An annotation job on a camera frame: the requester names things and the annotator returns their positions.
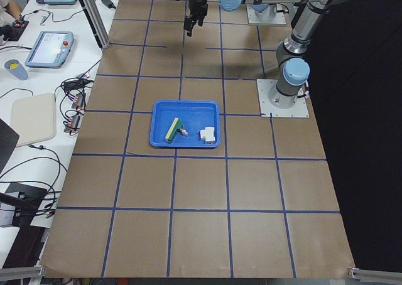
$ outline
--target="cup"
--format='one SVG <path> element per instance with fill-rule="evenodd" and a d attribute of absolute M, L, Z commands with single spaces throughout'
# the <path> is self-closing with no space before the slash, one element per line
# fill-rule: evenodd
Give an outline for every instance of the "cup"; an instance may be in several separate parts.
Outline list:
<path fill-rule="evenodd" d="M 20 62 L 17 59 L 8 60 L 4 64 L 4 67 L 14 77 L 16 77 L 20 80 L 28 79 L 28 73 L 26 72 L 24 66 L 22 64 L 20 64 Z"/>

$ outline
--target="person's arm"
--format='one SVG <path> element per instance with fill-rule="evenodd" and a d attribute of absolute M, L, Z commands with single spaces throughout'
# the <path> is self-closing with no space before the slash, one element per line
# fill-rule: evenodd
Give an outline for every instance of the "person's arm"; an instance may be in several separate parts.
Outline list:
<path fill-rule="evenodd" d="M 18 19 L 23 11 L 15 0 L 10 0 L 8 5 L 6 6 L 6 9 L 8 14 L 10 14 L 15 19 Z"/>

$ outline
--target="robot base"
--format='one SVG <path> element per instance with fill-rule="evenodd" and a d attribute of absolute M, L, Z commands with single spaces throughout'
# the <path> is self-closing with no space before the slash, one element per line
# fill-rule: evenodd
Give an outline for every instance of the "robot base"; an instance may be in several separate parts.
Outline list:
<path fill-rule="evenodd" d="M 280 4 L 276 5 L 276 10 L 282 10 Z M 286 26 L 285 15 L 283 13 L 271 12 L 268 8 L 262 13 L 255 11 L 250 4 L 247 5 L 247 16 L 249 24 L 262 24 L 267 26 Z"/>
<path fill-rule="evenodd" d="M 275 79 L 258 79 L 258 98 L 259 109 L 261 111 L 261 117 L 310 117 L 308 115 L 308 109 L 306 100 L 304 98 L 297 99 L 295 105 L 289 109 L 280 109 L 274 106 L 268 99 L 268 92 L 272 86 L 276 85 Z M 299 90 L 299 95 L 303 94 L 303 89 Z"/>

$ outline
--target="blue plastic tray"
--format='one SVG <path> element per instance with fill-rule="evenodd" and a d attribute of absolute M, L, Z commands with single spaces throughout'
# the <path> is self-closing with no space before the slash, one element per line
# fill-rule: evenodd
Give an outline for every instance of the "blue plastic tray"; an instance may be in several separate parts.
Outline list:
<path fill-rule="evenodd" d="M 173 120 L 178 117 L 188 136 L 178 133 L 171 143 L 165 141 Z M 215 143 L 200 139 L 200 130 L 215 127 Z M 164 148 L 215 148 L 220 144 L 219 104 L 214 101 L 159 100 L 153 106 L 149 142 Z"/>

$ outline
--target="white table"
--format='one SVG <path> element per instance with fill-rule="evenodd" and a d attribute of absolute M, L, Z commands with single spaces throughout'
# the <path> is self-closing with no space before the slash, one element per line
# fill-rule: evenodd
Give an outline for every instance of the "white table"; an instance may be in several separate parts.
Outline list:
<path fill-rule="evenodd" d="M 119 0 L 111 0 L 115 6 Z M 115 13 L 115 9 L 108 9 L 100 0 L 96 1 L 101 18 L 104 22 L 107 32 L 109 32 Z M 23 14 L 33 12 L 37 9 L 45 9 L 54 13 L 55 20 L 66 19 L 73 13 L 81 11 L 82 8 L 77 1 L 72 6 L 49 6 L 47 4 L 37 4 L 35 0 L 30 0 L 24 8 Z M 74 34 L 74 44 L 72 50 L 67 57 L 66 62 L 57 69 L 48 68 L 28 68 L 26 67 L 29 78 L 25 81 L 20 81 L 14 78 L 4 68 L 4 63 L 10 59 L 18 59 L 21 63 L 24 63 L 26 57 L 29 54 L 29 50 L 22 50 L 11 48 L 9 50 L 0 51 L 0 95 L 11 90 L 13 88 L 30 89 L 35 95 L 51 92 L 53 93 L 56 87 L 60 83 L 71 77 L 85 72 L 95 62 L 101 59 L 102 51 L 97 46 L 95 38 L 90 29 L 87 18 L 84 12 L 78 13 L 68 21 L 61 23 L 53 23 L 52 18 L 49 17 L 45 22 L 45 25 L 40 25 L 42 16 L 48 13 L 39 11 L 36 14 L 27 15 L 25 20 L 30 23 L 23 33 L 22 37 L 17 42 L 10 42 L 9 45 L 19 45 L 32 47 L 36 41 L 40 31 L 71 31 Z M 94 79 L 97 67 L 95 66 L 90 71 L 90 78 Z M 13 102 L 20 98 L 29 97 L 31 94 L 24 90 L 15 90 L 8 95 L 0 99 L 0 118 L 6 123 L 11 121 L 11 106 Z M 58 110 L 60 101 L 63 99 L 62 90 L 58 90 L 57 93 L 57 134 L 48 141 L 40 142 L 36 145 L 43 144 L 49 149 L 54 150 L 60 157 L 60 161 L 68 167 L 70 158 L 73 152 L 73 148 L 76 142 L 76 136 L 69 136 L 64 133 L 63 117 Z M 66 111 L 70 108 L 71 102 L 63 103 L 63 110 Z M 14 150 L 14 153 L 6 165 L 4 171 L 15 166 L 16 164 L 37 156 L 51 156 L 49 151 L 40 151 L 37 149 L 31 149 L 27 146 L 19 147 Z M 8 173 L 1 181 L 21 181 L 21 180 L 37 180 L 52 183 L 58 171 L 58 165 L 56 162 L 49 159 L 38 159 L 24 164 L 23 166 Z M 58 181 L 55 183 L 54 189 L 61 190 L 65 179 L 65 172 L 62 171 Z M 44 185 L 36 185 L 38 187 L 46 188 Z M 5 192 L 7 185 L 0 185 L 0 192 Z M 52 224 L 52 218 L 45 218 L 45 216 L 35 217 L 32 221 L 32 225 L 50 228 Z M 0 228 L 0 267 L 3 266 L 4 261 L 10 251 L 10 248 L 18 233 L 17 227 Z"/>

